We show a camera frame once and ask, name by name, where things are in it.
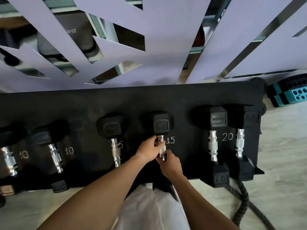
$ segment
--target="person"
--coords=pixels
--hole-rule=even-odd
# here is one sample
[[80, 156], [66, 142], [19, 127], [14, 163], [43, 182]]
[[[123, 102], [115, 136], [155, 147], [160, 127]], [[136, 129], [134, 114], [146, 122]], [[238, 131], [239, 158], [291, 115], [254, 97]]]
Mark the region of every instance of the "person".
[[[143, 141], [127, 162], [73, 195], [38, 230], [238, 230], [190, 184], [178, 157], [167, 150], [166, 161], [156, 158], [165, 145], [155, 146], [156, 138]], [[170, 193], [142, 185], [126, 198], [137, 174], [154, 159], [182, 205]]]

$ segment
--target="person's left hand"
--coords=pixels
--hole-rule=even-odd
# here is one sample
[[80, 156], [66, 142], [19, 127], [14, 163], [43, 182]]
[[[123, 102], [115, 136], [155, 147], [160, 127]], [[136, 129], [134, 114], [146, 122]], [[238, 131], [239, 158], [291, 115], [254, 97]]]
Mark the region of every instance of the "person's left hand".
[[154, 160], [159, 154], [160, 149], [165, 145], [165, 142], [159, 143], [157, 146], [154, 145], [155, 140], [157, 139], [156, 135], [148, 138], [143, 141], [136, 151], [136, 156], [144, 159], [144, 162], [148, 163]]

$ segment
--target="forearm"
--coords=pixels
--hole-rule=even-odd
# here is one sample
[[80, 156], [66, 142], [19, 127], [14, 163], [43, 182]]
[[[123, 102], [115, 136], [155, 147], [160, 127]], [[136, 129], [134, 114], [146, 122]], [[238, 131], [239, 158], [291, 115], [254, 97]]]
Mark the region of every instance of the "forearm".
[[226, 216], [212, 206], [183, 175], [170, 179], [174, 185], [191, 230], [239, 230]]
[[72, 196], [38, 229], [110, 230], [134, 179], [145, 164], [143, 158], [133, 156]]

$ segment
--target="dumbbell rack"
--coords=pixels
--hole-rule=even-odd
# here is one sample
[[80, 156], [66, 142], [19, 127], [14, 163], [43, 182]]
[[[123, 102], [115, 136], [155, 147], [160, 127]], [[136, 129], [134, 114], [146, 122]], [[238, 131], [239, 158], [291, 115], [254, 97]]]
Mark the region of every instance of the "dumbbell rack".
[[[167, 148], [180, 158], [184, 174], [199, 178], [204, 155], [208, 154], [208, 133], [194, 126], [189, 112], [198, 105], [221, 106], [230, 103], [252, 104], [261, 111], [263, 81], [104, 88], [52, 92], [0, 94], [0, 127], [20, 121], [30, 134], [54, 120], [66, 120], [71, 132], [57, 144], [65, 180], [70, 187], [83, 187], [114, 169], [110, 141], [97, 134], [96, 121], [108, 113], [128, 117], [128, 131], [118, 142], [122, 163], [133, 156], [140, 143], [150, 136], [140, 116], [150, 111], [174, 115], [174, 129], [165, 136]], [[260, 124], [245, 131], [244, 154], [257, 168]], [[218, 131], [219, 154], [234, 152], [235, 129]], [[12, 146], [27, 190], [50, 189], [48, 177], [56, 172], [48, 147], [35, 147], [30, 136]], [[156, 161], [148, 163], [138, 175], [140, 183], [152, 182], [159, 170]], [[0, 156], [0, 180], [7, 176]]]

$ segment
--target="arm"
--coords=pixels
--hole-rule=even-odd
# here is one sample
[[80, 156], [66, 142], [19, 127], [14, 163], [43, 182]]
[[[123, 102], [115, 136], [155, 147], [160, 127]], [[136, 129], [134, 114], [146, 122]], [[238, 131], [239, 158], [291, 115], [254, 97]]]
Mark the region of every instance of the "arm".
[[167, 160], [156, 158], [161, 171], [174, 185], [191, 230], [239, 230], [226, 216], [212, 206], [183, 175], [180, 160], [167, 150]]
[[38, 230], [110, 230], [137, 174], [164, 146], [154, 146], [155, 139], [152, 136], [142, 142], [127, 162], [73, 195]]

